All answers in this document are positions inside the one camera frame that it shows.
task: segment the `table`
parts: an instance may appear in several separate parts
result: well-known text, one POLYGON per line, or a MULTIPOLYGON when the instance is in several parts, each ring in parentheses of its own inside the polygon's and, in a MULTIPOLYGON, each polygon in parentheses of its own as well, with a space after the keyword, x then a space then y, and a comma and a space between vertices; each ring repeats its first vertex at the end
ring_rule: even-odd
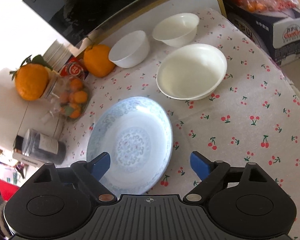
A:
POLYGON ((104 79, 88 77, 93 96, 83 117, 64 127, 62 166, 86 159, 89 136, 106 109, 124 98, 149 97, 167 111, 174 145, 165 175, 147 194, 183 197, 200 183, 190 168, 192 151, 232 166, 256 162, 295 202, 298 214, 290 236, 300 239, 300 98, 271 59, 223 16, 211 9, 194 13, 200 17, 194 43, 218 47, 228 62, 214 93, 199 101, 163 95, 156 72, 175 48, 150 38, 151 51, 138 66, 117 67, 104 79))

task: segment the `blue patterned plate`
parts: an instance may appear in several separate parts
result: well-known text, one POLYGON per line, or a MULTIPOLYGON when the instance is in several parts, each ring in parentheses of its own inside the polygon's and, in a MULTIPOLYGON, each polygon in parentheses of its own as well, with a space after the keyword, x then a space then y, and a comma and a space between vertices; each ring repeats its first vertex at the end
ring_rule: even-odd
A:
POLYGON ((108 152, 109 170, 100 182, 117 197, 143 194, 166 170, 172 152, 170 119, 155 101, 122 100, 98 120, 89 139, 87 161, 108 152))

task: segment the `blue gripper pad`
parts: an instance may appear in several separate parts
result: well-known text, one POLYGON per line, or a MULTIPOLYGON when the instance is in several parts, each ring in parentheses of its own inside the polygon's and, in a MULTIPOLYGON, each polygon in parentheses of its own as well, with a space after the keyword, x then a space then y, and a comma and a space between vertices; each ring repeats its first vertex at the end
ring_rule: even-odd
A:
POLYGON ((99 181, 102 176, 107 172, 107 170, 110 168, 110 155, 107 153, 101 159, 99 159, 96 163, 94 163, 91 175, 99 181))
POLYGON ((204 180, 206 177, 208 177, 211 172, 209 164, 205 163, 194 153, 191 153, 190 155, 190 166, 201 180, 204 180))

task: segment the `crosshair marking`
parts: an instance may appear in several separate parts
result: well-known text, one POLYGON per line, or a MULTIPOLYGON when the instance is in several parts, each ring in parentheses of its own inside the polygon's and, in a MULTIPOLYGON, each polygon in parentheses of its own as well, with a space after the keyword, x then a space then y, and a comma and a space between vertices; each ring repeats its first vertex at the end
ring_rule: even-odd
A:
POLYGON ((147 201, 148 203, 152 203, 153 201, 155 201, 155 199, 149 197, 149 198, 145 199, 145 201, 147 201))

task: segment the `white bowl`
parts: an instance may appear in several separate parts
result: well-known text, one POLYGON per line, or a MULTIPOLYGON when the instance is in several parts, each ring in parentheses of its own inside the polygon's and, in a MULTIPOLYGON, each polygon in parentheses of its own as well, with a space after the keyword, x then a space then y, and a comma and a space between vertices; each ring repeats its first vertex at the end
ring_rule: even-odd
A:
POLYGON ((111 106, 89 139, 87 161, 108 152, 109 170, 100 179, 118 198, 143 194, 162 177, 172 153, 173 134, 166 111, 155 101, 132 97, 111 106))
POLYGON ((194 39, 199 21, 193 13, 179 13, 158 23, 152 36, 157 41, 180 48, 194 39))
POLYGON ((220 50, 208 44, 191 44, 162 61, 156 81, 168 97, 199 100, 216 89, 226 70, 227 60, 220 50))
POLYGON ((141 63, 150 51, 144 31, 135 31, 121 38, 110 50, 109 60, 122 68, 130 68, 141 63))

